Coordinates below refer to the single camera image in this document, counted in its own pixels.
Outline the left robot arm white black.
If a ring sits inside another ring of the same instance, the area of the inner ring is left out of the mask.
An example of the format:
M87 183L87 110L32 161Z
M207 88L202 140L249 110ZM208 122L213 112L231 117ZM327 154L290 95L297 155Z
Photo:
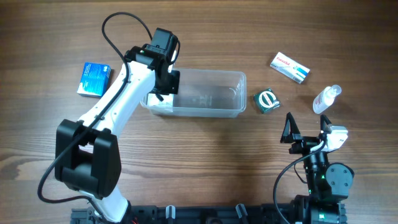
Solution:
M130 204L118 186L121 158L118 137L149 93L178 92L175 63L180 42L158 28L151 43L127 51L121 71L97 104L78 121L63 120L56 132L55 178L88 199L104 223L122 223Z

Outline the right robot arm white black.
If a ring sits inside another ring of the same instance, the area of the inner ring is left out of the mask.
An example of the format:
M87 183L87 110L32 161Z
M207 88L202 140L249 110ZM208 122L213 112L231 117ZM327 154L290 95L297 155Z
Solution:
M285 167L274 183L273 203L282 223L348 222L342 201L349 196L354 171L343 163L328 160L328 155L339 149L347 138L348 130L332 124L324 114L320 116L318 136L303 136L292 113L287 113L280 142L290 144L289 153L301 157ZM281 177L299 162L303 162L308 195L297 195L283 211L277 203L277 186Z

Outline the white medicine box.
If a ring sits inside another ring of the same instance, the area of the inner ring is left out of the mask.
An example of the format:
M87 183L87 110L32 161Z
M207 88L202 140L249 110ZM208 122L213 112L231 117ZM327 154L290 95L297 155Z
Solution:
M172 112L174 108L174 95L160 95L162 97L162 101L160 101L156 94L149 93L147 97L147 105L150 108L154 108L155 110L163 110Z

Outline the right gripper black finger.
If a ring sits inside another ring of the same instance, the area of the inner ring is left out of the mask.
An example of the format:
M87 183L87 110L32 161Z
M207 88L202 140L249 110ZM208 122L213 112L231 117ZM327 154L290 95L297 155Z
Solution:
M320 130L323 131L324 133L330 133L331 125L332 125L332 123L328 119L328 117L325 114L322 114L320 116Z
M301 140L301 133L291 112L285 119L285 126L281 135L280 143L293 143Z

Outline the green balm tin box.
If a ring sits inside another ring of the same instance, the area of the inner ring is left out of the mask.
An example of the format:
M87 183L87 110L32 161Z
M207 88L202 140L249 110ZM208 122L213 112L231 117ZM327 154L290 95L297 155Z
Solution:
M253 100L262 114L268 113L280 106L280 101L271 88L256 93Z

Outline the blue lozenge box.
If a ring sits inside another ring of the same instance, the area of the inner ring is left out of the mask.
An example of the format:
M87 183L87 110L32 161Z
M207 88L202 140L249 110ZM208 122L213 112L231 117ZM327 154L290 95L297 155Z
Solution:
M106 93L110 73L109 65L86 62L76 92L81 96L101 98Z

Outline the small clear spray bottle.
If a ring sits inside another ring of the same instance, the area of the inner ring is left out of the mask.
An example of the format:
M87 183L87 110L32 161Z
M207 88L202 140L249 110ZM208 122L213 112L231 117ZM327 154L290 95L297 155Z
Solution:
M321 114L331 106L335 98L341 94L342 89L339 85L327 86L313 101L313 112Z

